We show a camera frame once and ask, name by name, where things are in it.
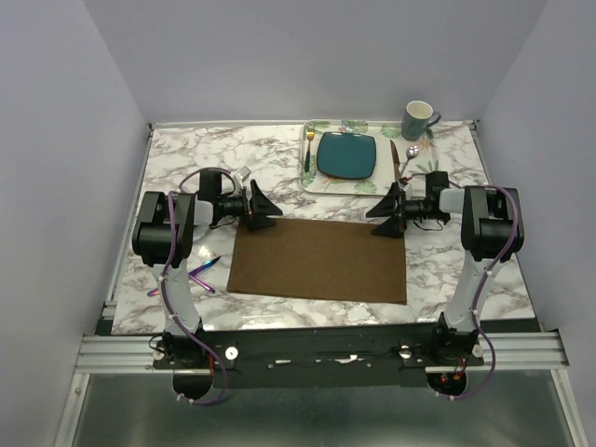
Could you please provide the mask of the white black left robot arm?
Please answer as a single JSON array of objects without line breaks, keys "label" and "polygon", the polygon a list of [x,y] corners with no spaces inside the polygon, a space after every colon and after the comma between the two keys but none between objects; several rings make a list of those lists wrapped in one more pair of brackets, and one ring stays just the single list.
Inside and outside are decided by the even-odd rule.
[{"label": "white black left robot arm", "polygon": [[194,176],[199,179],[195,192],[146,192],[131,237],[134,253],[150,268],[160,291],[165,333],[183,336],[174,356],[187,368],[199,366],[207,354],[205,343],[188,335],[202,326],[188,280],[195,229],[210,230],[232,217],[256,231],[274,227],[274,218],[283,214],[254,180],[246,187],[242,177],[220,168],[198,169],[184,179]]}]

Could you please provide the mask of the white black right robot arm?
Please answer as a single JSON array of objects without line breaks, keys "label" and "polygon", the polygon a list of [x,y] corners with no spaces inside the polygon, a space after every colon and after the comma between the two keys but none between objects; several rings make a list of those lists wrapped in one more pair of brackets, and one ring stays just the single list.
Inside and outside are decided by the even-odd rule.
[{"label": "white black right robot arm", "polygon": [[402,181],[391,184],[386,195],[366,212],[368,218],[384,219],[372,234],[402,238],[407,223],[434,220],[447,224],[454,214],[460,215],[465,260],[440,325],[449,332],[477,332],[496,276],[524,242],[519,192],[495,185],[456,188],[445,171],[432,171],[424,177],[423,198],[408,199]]}]

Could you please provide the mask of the brown cloth napkin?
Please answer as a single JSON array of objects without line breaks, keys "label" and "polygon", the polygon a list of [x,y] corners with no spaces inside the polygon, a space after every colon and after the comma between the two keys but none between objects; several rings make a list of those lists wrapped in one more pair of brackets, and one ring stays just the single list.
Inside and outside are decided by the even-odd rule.
[{"label": "brown cloth napkin", "polygon": [[242,226],[227,290],[342,302],[407,303],[401,238],[378,237],[370,223],[278,219],[274,227]]}]

